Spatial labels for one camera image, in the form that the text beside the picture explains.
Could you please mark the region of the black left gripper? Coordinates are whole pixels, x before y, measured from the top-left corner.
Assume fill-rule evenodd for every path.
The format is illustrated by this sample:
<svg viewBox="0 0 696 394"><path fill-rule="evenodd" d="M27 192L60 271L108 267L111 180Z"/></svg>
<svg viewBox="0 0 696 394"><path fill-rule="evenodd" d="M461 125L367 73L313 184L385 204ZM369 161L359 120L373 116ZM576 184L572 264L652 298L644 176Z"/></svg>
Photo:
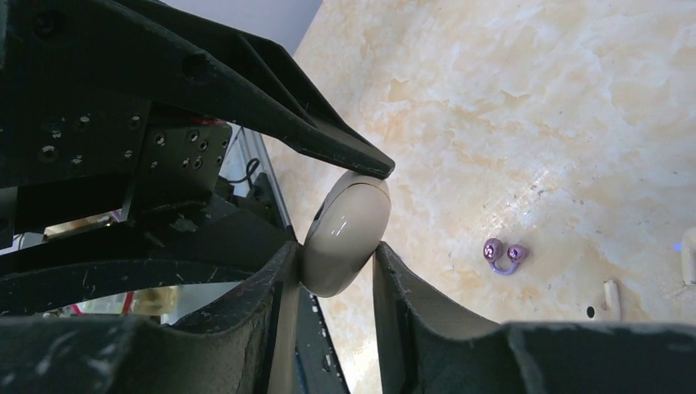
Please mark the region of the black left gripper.
<svg viewBox="0 0 696 394"><path fill-rule="evenodd" d="M206 208L226 122L379 179L395 167L269 39L152 1L2 2L8 226Z"/></svg>

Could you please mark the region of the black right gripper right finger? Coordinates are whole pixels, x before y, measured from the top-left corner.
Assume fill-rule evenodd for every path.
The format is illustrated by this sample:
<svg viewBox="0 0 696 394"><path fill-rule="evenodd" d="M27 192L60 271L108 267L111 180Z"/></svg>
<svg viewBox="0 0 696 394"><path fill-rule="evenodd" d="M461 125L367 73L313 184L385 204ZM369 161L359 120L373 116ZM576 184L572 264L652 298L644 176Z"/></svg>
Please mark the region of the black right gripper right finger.
<svg viewBox="0 0 696 394"><path fill-rule="evenodd" d="M464 308L381 242L373 304L385 393L692 393L695 329L512 322Z"/></svg>

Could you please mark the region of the cream earbud with stem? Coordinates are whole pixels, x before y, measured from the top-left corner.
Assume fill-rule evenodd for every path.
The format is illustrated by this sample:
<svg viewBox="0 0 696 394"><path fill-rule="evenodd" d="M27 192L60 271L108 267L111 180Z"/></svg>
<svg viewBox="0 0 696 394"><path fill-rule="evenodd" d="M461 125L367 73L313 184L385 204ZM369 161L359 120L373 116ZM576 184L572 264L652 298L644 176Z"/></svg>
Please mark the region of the cream earbud with stem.
<svg viewBox="0 0 696 394"><path fill-rule="evenodd" d="M619 288L614 280L606 280L603 283L603 299L597 305L589 305L586 308L586 316L590 320L601 322L622 320Z"/></svg>

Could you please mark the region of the cream earbud charging case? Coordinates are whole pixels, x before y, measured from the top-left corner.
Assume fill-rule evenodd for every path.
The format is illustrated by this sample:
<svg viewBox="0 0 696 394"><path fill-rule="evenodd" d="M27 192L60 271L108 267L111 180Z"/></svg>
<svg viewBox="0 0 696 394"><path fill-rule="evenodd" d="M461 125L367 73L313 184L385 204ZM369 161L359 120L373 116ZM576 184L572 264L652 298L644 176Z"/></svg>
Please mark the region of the cream earbud charging case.
<svg viewBox="0 0 696 394"><path fill-rule="evenodd" d="M327 193L305 237L302 285L321 298L342 293L377 249L391 210L387 181L344 172Z"/></svg>

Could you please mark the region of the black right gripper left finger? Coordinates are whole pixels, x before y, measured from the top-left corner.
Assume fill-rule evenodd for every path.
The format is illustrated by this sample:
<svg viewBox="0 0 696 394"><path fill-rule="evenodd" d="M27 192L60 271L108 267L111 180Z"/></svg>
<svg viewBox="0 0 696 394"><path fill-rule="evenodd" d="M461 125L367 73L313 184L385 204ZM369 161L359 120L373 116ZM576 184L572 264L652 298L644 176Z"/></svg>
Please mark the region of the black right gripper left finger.
<svg viewBox="0 0 696 394"><path fill-rule="evenodd" d="M44 318L90 296L177 280L185 262L112 260L1 278L4 393L290 393L299 246L288 242L211 304L162 326L138 316Z"/></svg>

